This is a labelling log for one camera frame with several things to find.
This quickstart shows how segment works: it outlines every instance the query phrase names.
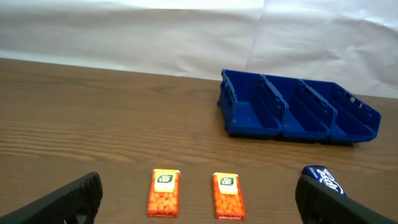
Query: tic tac logo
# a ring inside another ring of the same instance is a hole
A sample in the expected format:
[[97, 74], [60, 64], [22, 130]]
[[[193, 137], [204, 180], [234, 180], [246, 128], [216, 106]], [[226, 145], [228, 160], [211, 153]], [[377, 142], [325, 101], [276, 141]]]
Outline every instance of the tic tac logo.
[[321, 175], [319, 182], [325, 184], [329, 188], [341, 194], [344, 194], [343, 189], [340, 187], [339, 184], [337, 184], [335, 178], [331, 175], [331, 173], [327, 169], [324, 170], [317, 169], [317, 172]]
[[161, 175], [158, 179], [158, 183], [170, 183], [173, 180], [173, 175]]
[[229, 178], [229, 177], [223, 177], [221, 179], [221, 184], [222, 185], [233, 185], [234, 184], [234, 179], [233, 178]]

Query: wood grain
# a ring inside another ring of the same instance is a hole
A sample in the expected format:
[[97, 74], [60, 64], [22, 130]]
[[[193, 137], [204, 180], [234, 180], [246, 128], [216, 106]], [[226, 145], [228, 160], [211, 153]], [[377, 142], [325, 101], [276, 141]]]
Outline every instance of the wood grain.
[[[398, 100], [361, 96], [383, 115], [353, 146], [230, 138], [219, 82], [0, 60], [0, 215], [98, 171], [96, 223], [215, 223], [210, 177], [235, 172], [247, 223], [301, 223], [305, 165], [332, 170], [349, 197], [398, 221]], [[151, 170], [180, 169], [180, 213], [146, 217]]]

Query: tic tac label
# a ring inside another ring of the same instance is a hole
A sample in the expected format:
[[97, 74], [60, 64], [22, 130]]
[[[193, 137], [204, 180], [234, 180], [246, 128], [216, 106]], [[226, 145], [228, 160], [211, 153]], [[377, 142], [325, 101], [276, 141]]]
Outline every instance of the tic tac label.
[[238, 194], [236, 174], [215, 173], [221, 194]]
[[304, 167], [302, 174], [309, 175], [310, 177], [318, 180], [332, 190], [346, 196], [344, 190], [340, 187], [336, 179], [332, 176], [332, 174], [326, 167], [306, 166]]
[[155, 169], [155, 191], [173, 192], [177, 170]]

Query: white backdrop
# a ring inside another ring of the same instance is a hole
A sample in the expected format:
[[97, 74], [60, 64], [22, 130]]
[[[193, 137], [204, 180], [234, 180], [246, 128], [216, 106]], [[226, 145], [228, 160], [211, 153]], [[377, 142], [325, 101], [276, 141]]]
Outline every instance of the white backdrop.
[[228, 68], [398, 98], [398, 2], [0, 0], [0, 57], [215, 80]]

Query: tic tac box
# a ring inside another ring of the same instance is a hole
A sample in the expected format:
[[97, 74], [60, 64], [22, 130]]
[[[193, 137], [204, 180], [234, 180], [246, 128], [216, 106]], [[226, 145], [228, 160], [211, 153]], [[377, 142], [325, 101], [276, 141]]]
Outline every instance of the tic tac box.
[[214, 173], [213, 193], [217, 219], [244, 220], [246, 212], [237, 174]]
[[180, 171], [154, 169], [150, 184], [148, 217], [176, 218], [178, 215], [178, 187]]
[[346, 192], [340, 187], [340, 184], [338, 184], [335, 177], [333, 177], [330, 171], [324, 166], [316, 166], [316, 165], [306, 166], [304, 167], [301, 174], [309, 175], [315, 180], [318, 180], [319, 182], [325, 184], [332, 190], [347, 196]]

